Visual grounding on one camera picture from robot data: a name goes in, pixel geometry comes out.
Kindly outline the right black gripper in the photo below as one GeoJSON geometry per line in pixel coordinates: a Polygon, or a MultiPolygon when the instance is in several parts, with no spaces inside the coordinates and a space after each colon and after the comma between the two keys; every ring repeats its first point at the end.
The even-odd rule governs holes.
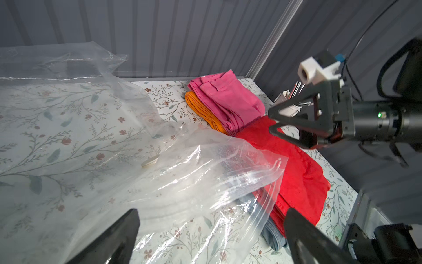
{"type": "Polygon", "coordinates": [[[268,117],[276,121],[269,127],[271,135],[302,149],[315,148],[318,136],[330,136],[332,144],[343,140],[422,143],[420,102],[402,99],[353,102],[350,89],[340,88],[338,80],[323,81],[307,88],[293,99],[270,108],[268,117]],[[313,104],[302,107],[293,117],[282,115],[283,110],[306,102],[313,104]],[[281,127],[286,125],[299,130],[298,138],[281,131],[281,127]]]}

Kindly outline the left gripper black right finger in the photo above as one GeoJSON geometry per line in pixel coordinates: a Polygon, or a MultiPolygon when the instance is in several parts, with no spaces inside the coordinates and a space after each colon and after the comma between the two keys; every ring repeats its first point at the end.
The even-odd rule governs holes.
{"type": "Polygon", "coordinates": [[[358,263],[294,208],[286,214],[284,229],[295,264],[358,263]]]}

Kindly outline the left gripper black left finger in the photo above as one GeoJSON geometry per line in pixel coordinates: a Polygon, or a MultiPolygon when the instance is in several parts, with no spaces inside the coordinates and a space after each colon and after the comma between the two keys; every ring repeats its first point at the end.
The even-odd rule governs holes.
{"type": "Polygon", "coordinates": [[[136,209],[128,210],[69,264],[128,264],[135,246],[140,219],[136,209]]]}

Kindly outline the blue grey cloth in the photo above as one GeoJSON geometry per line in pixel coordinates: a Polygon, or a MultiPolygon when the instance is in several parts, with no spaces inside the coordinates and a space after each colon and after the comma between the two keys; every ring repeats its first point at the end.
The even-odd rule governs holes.
{"type": "MultiPolygon", "coordinates": [[[[256,201],[253,194],[248,194],[239,198],[238,203],[242,206],[246,206],[247,212],[253,217],[258,216],[262,210],[261,205],[256,201]]],[[[282,247],[287,246],[285,237],[278,230],[276,223],[271,217],[268,217],[264,224],[261,235],[274,251],[279,251],[282,247]]]]}

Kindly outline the red cloth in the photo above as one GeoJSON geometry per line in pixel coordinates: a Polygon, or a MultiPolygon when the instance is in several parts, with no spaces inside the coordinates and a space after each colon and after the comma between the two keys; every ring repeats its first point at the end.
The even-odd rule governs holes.
{"type": "Polygon", "coordinates": [[[235,136],[259,150],[269,150],[288,158],[280,191],[270,213],[271,220],[284,235],[284,219],[290,208],[297,210],[313,225],[319,222],[331,185],[324,177],[322,167],[307,153],[270,134],[269,127],[274,124],[275,121],[263,116],[235,136]]]}

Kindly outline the pink cloth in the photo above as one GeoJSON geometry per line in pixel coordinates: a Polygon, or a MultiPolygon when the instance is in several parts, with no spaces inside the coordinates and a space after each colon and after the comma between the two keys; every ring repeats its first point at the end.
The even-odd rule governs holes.
{"type": "Polygon", "coordinates": [[[188,88],[220,120],[228,135],[235,135],[266,113],[263,102],[232,70],[193,79],[188,88]]]}

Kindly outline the orange trousers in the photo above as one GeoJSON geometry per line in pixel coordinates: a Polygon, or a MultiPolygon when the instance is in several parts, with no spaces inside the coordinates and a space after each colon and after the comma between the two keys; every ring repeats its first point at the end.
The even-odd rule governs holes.
{"type": "Polygon", "coordinates": [[[205,106],[204,103],[200,101],[193,91],[187,92],[184,97],[190,109],[192,109],[199,117],[204,119],[213,130],[228,135],[220,120],[205,106]]]}

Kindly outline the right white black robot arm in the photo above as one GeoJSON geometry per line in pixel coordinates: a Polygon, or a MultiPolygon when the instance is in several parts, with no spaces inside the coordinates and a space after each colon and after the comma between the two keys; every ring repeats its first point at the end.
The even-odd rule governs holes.
{"type": "Polygon", "coordinates": [[[414,38],[382,66],[376,88],[380,101],[355,102],[338,73],[340,61],[323,51],[301,62],[306,89],[272,106],[270,134],[305,149],[342,140],[422,142],[422,41],[414,38]]]}

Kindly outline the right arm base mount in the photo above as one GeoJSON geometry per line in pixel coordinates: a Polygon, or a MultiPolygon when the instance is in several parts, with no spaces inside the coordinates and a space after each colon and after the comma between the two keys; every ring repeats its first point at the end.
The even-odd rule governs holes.
{"type": "Polygon", "coordinates": [[[414,242],[407,224],[380,225],[370,238],[359,225],[349,225],[341,249],[361,264],[420,264],[422,250],[414,242]]]}

